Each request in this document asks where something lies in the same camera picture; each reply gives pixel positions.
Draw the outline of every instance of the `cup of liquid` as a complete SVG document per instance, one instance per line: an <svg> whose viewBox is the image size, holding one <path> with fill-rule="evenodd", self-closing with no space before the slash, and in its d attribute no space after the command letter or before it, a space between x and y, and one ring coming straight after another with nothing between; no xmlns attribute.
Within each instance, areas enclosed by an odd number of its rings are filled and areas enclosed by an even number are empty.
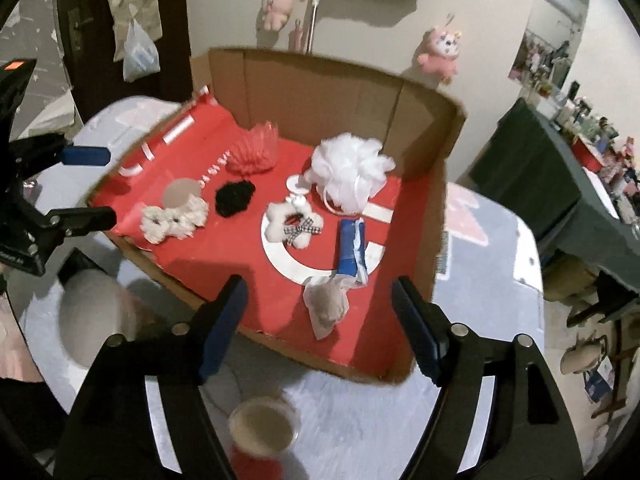
<svg viewBox="0 0 640 480"><path fill-rule="evenodd" d="M300 416L284 399L255 397L229 416L236 447L255 458L276 458L293 446L300 433Z"/></svg>

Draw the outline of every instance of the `black scrunchie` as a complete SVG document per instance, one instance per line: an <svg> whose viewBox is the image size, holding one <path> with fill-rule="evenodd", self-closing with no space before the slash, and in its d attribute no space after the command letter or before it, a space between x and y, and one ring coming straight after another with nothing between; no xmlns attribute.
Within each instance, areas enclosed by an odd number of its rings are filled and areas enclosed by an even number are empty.
<svg viewBox="0 0 640 480"><path fill-rule="evenodd" d="M216 213L224 218L246 211L255 186L249 180L227 182L216 191Z"/></svg>

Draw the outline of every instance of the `mirror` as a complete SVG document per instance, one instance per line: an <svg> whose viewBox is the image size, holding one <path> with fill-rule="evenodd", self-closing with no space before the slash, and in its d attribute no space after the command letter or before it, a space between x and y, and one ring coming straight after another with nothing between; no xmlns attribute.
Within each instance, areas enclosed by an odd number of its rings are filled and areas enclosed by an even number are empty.
<svg viewBox="0 0 640 480"><path fill-rule="evenodd" d="M534 0L509 78L562 88L580 45L589 0Z"/></svg>

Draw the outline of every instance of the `dark green tablecloth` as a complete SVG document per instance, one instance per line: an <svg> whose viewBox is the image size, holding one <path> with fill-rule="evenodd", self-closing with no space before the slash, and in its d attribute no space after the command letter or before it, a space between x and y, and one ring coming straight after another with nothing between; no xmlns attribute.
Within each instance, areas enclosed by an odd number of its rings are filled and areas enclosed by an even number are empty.
<svg viewBox="0 0 640 480"><path fill-rule="evenodd" d="M500 120L470 177L480 194L529 225L541 253L573 254L640 292L640 240L607 212L570 147L522 99Z"/></svg>

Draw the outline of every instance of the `screw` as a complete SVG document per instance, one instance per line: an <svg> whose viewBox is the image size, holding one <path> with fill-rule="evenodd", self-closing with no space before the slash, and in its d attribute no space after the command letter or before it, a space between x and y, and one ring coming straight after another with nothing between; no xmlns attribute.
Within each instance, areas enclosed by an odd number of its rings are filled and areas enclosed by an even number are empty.
<svg viewBox="0 0 640 480"><path fill-rule="evenodd" d="M533 346L533 339L527 334L520 334L517 339L518 343L520 343L525 348L530 348Z"/></svg>
<svg viewBox="0 0 640 480"><path fill-rule="evenodd" d="M107 338L107 345L112 348L120 346L122 343L124 343L124 336L122 334L113 334Z"/></svg>
<svg viewBox="0 0 640 480"><path fill-rule="evenodd" d="M462 323L455 323L451 325L451 333L458 337L464 337L469 333L469 328Z"/></svg>
<svg viewBox="0 0 640 480"><path fill-rule="evenodd" d="M171 332L174 335L185 335L189 331L188 323L176 323L171 327Z"/></svg>

